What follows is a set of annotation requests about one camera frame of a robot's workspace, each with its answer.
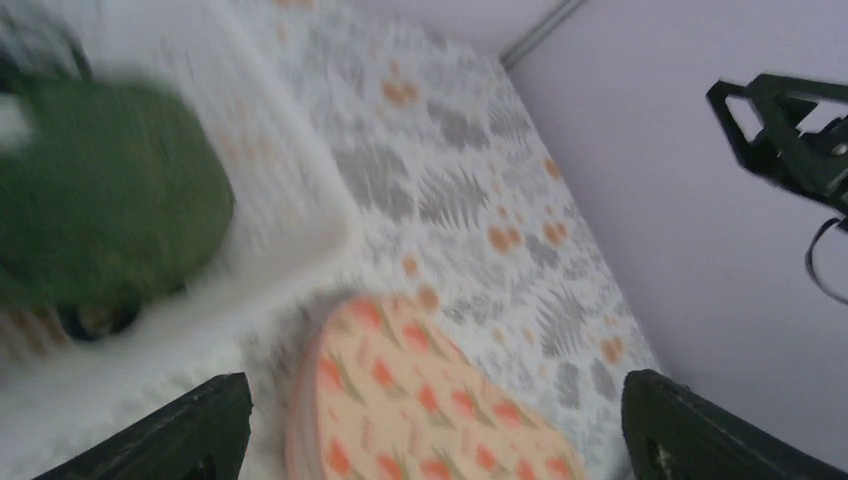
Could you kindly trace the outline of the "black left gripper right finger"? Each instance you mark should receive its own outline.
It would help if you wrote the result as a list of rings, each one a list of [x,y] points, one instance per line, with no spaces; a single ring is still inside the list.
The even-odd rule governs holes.
[[[637,479],[847,477],[650,369],[624,379],[622,430]]]

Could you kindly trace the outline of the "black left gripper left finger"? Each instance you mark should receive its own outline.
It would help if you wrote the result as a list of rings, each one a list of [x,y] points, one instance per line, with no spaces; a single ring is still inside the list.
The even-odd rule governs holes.
[[[245,373],[200,384],[40,479],[237,479],[251,435]]]

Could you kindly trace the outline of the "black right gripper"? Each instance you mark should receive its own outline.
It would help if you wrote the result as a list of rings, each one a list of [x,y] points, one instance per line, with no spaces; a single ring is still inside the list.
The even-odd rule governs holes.
[[[784,189],[847,215],[847,117],[820,131],[798,127],[823,103],[847,105],[847,86],[763,73],[750,84],[716,81],[706,98],[739,165],[763,179],[781,179]],[[762,121],[748,140],[728,106],[747,101]]]

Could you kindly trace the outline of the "pink floral mesh laundry bag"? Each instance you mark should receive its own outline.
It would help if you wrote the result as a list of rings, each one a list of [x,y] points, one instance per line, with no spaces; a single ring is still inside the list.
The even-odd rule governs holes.
[[[293,479],[583,479],[565,435],[472,365],[406,296],[339,305],[290,402]]]

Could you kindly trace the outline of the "green lace bra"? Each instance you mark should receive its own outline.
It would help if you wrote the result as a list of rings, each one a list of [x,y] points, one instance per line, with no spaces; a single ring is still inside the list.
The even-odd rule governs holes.
[[[1,153],[3,305],[143,302],[219,251],[235,195],[178,94],[39,79],[13,97],[33,134]]]

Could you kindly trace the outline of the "white plastic laundry basket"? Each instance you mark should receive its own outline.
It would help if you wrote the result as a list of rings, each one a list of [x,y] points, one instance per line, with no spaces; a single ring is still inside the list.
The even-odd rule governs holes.
[[[272,5],[5,1],[1,12],[1,43],[21,63],[65,59],[74,39],[99,74],[176,88],[235,193],[234,219],[211,265],[126,333],[71,343],[55,317],[2,317],[1,475],[31,479],[235,370],[238,337],[312,289],[362,233],[325,141],[253,37]]]

